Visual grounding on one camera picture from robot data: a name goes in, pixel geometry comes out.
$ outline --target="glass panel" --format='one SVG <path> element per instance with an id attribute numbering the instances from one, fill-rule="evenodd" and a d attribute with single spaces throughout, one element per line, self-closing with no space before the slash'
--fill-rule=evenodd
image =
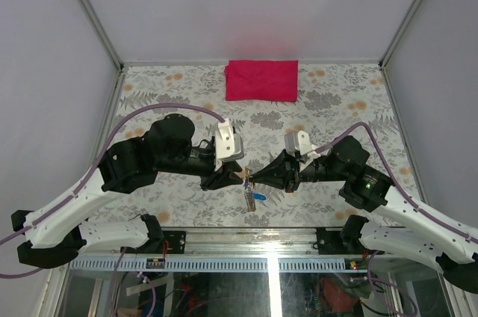
<path id="1" fill-rule="evenodd" d="M 110 298 L 111 272 L 72 271 L 66 303 L 59 316 L 108 317 L 110 301 L 116 304 L 119 317 L 144 317 L 151 308 L 153 317 L 389 316 L 387 307 L 373 296 L 370 284 L 363 280 L 364 274 L 279 274 L 272 262 L 268 261 L 268 273 L 145 272 L 155 285 L 154 307 L 152 288 L 137 273 L 117 273 Z M 403 259 L 378 259 L 373 270 L 378 277 L 396 283 L 410 294 L 419 306 L 419 316 L 451 316 L 433 270 Z M 98 280 L 103 281 L 100 297 L 97 306 L 92 306 Z M 403 295 L 395 292 L 394 298 L 387 286 L 375 286 L 388 303 L 402 304 L 405 313 L 412 312 Z"/>

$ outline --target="red cloth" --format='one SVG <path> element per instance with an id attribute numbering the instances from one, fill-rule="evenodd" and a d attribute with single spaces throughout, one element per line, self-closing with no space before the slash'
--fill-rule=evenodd
<path id="1" fill-rule="evenodd" d="M 349 312 L 358 301 L 357 298 L 351 297 L 342 291 L 329 278 L 322 279 L 320 281 L 320 287 L 323 291 L 323 295 L 320 296 L 320 302 L 333 313 Z"/>
<path id="2" fill-rule="evenodd" d="M 297 101 L 298 61 L 230 61 L 226 100 Z"/>

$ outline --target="gray wall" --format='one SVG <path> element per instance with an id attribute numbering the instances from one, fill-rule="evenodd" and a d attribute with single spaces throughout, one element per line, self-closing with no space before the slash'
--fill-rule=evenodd
<path id="1" fill-rule="evenodd" d="M 430 203 L 474 227 L 477 64 L 478 0 L 426 0 L 388 68 Z"/>
<path id="2" fill-rule="evenodd" d="M 0 236 L 85 171 L 115 69 L 76 0 L 0 0 Z M 0 273 L 21 238 L 0 247 Z M 31 316 L 46 272 L 0 280 L 0 314 Z"/>
<path id="3" fill-rule="evenodd" d="M 378 61 L 412 0 L 91 0 L 124 61 Z"/>

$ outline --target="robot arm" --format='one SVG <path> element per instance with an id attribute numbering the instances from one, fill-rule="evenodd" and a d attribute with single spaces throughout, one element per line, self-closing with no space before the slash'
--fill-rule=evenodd
<path id="1" fill-rule="evenodd" d="M 204 147 L 193 147 L 194 124 L 180 114 L 167 115 L 152 124 L 142 137 L 112 145 L 87 184 L 71 201 L 38 224 L 33 224 L 72 194 L 78 182 L 57 199 L 37 211 L 12 214 L 15 231 L 25 232 L 26 242 L 18 247 L 19 261 L 41 268 L 53 268 L 92 250 L 131 247 L 129 252 L 161 250 L 163 234 L 154 216 L 133 221 L 95 224 L 85 221 L 95 211 L 155 182 L 158 172 L 200 176 L 202 190 L 241 185 L 235 174 L 242 168 L 242 139 L 230 122 L 218 123 L 214 137 Z"/>
<path id="2" fill-rule="evenodd" d="M 339 195 L 350 205 L 406 227 L 380 227 L 361 216 L 350 216 L 341 232 L 343 243 L 350 250 L 383 250 L 412 259 L 443 273 L 455 286 L 478 293 L 478 245 L 471 243 L 473 236 L 478 236 L 478 229 L 421 201 L 414 200 L 412 206 L 388 176 L 366 164 L 370 153 L 352 136 L 334 145 L 326 156 L 315 153 L 317 147 L 310 144 L 305 132 L 287 134 L 285 146 L 274 161 L 254 173 L 249 181 L 286 192 L 297 190 L 301 182 L 345 181 Z M 441 222 L 468 237 L 450 231 Z"/>

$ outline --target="patterned table surface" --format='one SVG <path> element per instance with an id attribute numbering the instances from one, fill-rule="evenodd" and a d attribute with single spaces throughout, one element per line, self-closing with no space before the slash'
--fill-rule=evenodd
<path id="1" fill-rule="evenodd" d="M 224 66 L 129 67 L 114 122 L 156 102 L 199 105 L 231 119 L 246 150 L 239 163 L 254 171 L 281 152 L 287 132 L 305 130 L 314 144 L 323 145 L 352 124 L 364 121 L 371 125 L 399 181 L 418 197 L 384 81 L 375 64 L 300 64 L 296 103 L 225 101 Z M 177 109 L 148 111 L 135 117 L 122 127 L 114 142 L 141 136 L 154 121 L 173 111 Z M 195 144 L 211 137 L 214 118 L 194 111 L 181 113 L 196 126 Z M 383 170 L 365 131 L 359 128 L 353 135 L 372 153 L 369 164 Z M 154 185 L 107 205 L 91 220 L 124 221 L 149 213 L 169 227 L 342 226 L 350 214 L 357 213 L 338 196 L 342 185 L 301 184 L 292 194 L 257 185 L 256 190 L 267 199 L 256 202 L 256 212 L 248 212 L 241 186 L 203 192 L 199 177 L 159 173 Z"/>

